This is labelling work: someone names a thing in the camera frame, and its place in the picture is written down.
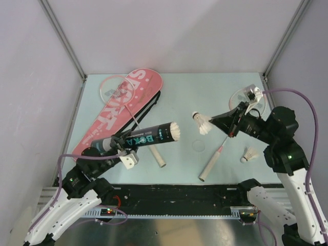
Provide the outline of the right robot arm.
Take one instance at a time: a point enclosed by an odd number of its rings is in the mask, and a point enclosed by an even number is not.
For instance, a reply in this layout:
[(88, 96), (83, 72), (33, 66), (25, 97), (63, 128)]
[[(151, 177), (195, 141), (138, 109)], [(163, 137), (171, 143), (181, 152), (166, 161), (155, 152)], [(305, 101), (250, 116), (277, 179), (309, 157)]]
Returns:
[(244, 206), (255, 205), (281, 233), (284, 245), (327, 245), (326, 218), (321, 208), (312, 207), (317, 198), (313, 187), (306, 183), (310, 165), (303, 149), (293, 139), (298, 129), (294, 111), (278, 106), (263, 120), (248, 113), (248, 106), (247, 102), (241, 102), (209, 122), (228, 137), (243, 132), (267, 144), (263, 152), (266, 164), (280, 179), (294, 213), (266, 194), (255, 179), (239, 183), (238, 202)]

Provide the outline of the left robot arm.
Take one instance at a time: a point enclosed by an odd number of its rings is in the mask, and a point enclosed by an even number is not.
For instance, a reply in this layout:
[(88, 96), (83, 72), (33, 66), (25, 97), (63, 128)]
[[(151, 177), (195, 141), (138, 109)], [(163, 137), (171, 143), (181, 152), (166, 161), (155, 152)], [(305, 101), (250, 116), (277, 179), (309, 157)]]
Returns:
[(131, 168), (138, 163), (137, 147), (121, 136), (96, 140), (81, 154), (70, 154), (76, 165), (59, 174), (56, 193), (32, 219), (25, 245), (54, 245), (60, 236), (85, 212), (98, 205), (108, 206), (115, 198), (114, 187), (101, 175), (123, 163)]

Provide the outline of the black shuttlecock tube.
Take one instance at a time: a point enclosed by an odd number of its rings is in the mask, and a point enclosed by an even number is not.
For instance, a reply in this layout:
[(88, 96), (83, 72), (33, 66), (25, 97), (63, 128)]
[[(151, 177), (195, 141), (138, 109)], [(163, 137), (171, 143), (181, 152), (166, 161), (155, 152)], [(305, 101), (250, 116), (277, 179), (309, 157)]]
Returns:
[(114, 134), (110, 138), (113, 140), (114, 137), (124, 137), (128, 147), (133, 149), (173, 142), (174, 140), (170, 133), (170, 123), (171, 122), (134, 131), (127, 130), (122, 133)]

